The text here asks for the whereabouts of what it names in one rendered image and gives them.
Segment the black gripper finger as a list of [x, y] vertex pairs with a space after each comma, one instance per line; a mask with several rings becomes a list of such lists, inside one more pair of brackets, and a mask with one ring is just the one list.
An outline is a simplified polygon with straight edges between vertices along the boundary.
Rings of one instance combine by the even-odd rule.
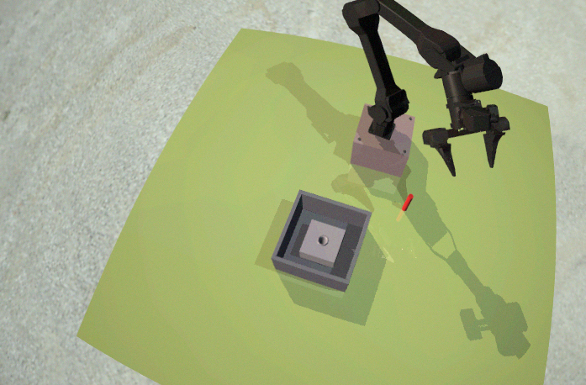
[[490, 168], [494, 168], [496, 149], [498, 147], [497, 145], [498, 145], [499, 140], [501, 139], [500, 137], [502, 137], [502, 135], [505, 135], [505, 132], [498, 133], [498, 134], [483, 134], [488, 163], [489, 163]]
[[452, 176], [455, 177], [456, 170], [451, 156], [451, 143], [447, 143], [445, 145], [430, 145], [430, 148], [436, 148], [436, 150], [440, 153], [444, 162], [448, 166], [448, 169], [451, 172]]

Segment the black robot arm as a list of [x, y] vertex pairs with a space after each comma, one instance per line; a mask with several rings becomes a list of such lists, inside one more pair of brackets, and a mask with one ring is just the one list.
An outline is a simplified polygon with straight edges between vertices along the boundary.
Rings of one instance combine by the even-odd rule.
[[[379, 15], [412, 40], [428, 65], [438, 69], [434, 78], [442, 78], [446, 98], [492, 91], [502, 85], [502, 71], [487, 53], [475, 57], [456, 38], [425, 24], [394, 0], [348, 2], [342, 14], [348, 27], [360, 38], [377, 86], [375, 104], [367, 108], [373, 120], [368, 129], [370, 134], [390, 140], [396, 126], [394, 120], [409, 109], [407, 93], [395, 84], [377, 31]], [[498, 107], [490, 104], [482, 108], [480, 100], [474, 101], [472, 106], [459, 107], [458, 123], [463, 122], [472, 132], [490, 131], [491, 123], [499, 121]]]

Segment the red peg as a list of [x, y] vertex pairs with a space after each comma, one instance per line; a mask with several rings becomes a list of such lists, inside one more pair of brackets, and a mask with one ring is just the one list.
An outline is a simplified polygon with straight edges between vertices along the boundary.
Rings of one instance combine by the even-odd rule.
[[407, 200], [405, 201], [405, 203], [403, 205], [403, 208], [402, 208], [403, 211], [406, 211], [408, 209], [408, 206], [409, 206], [411, 200], [413, 200], [413, 198], [414, 198], [414, 195], [413, 194], [409, 194]]

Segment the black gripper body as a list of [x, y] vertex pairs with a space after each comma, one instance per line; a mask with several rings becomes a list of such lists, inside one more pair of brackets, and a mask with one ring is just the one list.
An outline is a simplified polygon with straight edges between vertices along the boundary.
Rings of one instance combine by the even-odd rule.
[[[498, 123], [491, 123], [491, 130], [477, 130], [477, 132], [469, 131], [465, 125], [462, 123], [458, 123], [458, 109], [459, 107], [468, 107], [468, 105], [474, 105], [476, 99], [473, 99], [473, 95], [464, 95], [454, 98], [447, 99], [446, 108], [449, 109], [451, 115], [451, 128], [437, 128], [437, 129], [429, 129], [424, 130], [422, 137], [424, 141], [424, 145], [445, 145], [447, 144], [448, 138], [454, 138], [457, 136], [463, 136], [465, 134], [473, 134], [478, 132], [486, 131], [486, 134], [498, 134], [503, 133], [503, 131], [509, 130], [509, 121], [506, 117], [499, 117]], [[459, 129], [464, 128], [460, 131]]]

